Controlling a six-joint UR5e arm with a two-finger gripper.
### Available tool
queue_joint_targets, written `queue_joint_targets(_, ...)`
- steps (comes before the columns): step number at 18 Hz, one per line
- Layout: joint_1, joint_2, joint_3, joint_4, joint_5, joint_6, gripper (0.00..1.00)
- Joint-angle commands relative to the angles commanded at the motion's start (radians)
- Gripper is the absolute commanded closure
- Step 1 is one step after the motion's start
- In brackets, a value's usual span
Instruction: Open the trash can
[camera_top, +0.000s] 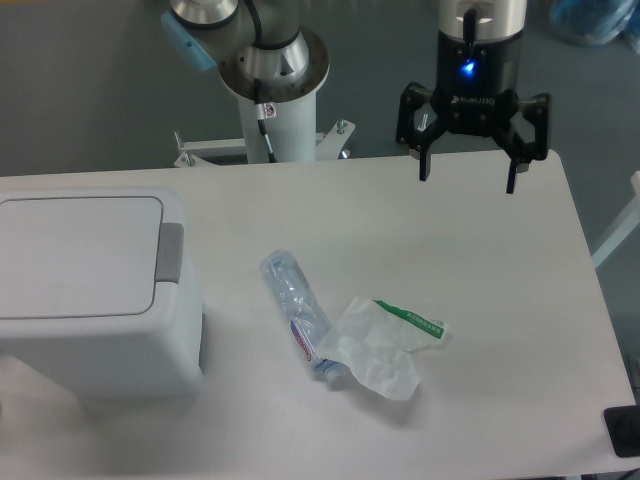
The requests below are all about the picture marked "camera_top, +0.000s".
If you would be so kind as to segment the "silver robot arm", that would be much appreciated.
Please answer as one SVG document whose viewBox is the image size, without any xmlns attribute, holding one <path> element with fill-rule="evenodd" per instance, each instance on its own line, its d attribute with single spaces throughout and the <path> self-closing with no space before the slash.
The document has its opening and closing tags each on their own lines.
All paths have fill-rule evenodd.
<svg viewBox="0 0 640 480">
<path fill-rule="evenodd" d="M 395 139 L 430 173 L 430 149 L 446 133 L 492 139 L 508 156 L 507 190 L 550 150 L 551 98 L 517 95 L 522 1 L 443 1 L 436 83 L 401 93 Z M 235 95 L 247 159 L 313 162 L 328 140 L 316 132 L 316 93 L 329 72 L 323 41 L 296 1 L 172 1 L 163 29 L 198 69 L 216 68 Z"/>
</svg>

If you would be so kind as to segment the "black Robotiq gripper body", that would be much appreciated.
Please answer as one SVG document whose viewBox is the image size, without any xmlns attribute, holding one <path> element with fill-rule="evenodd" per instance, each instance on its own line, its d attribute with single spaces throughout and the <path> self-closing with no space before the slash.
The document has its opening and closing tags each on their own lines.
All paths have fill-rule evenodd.
<svg viewBox="0 0 640 480">
<path fill-rule="evenodd" d="M 451 133 L 490 137 L 508 131 L 517 111 L 521 33 L 477 40 L 438 33 L 432 108 Z"/>
</svg>

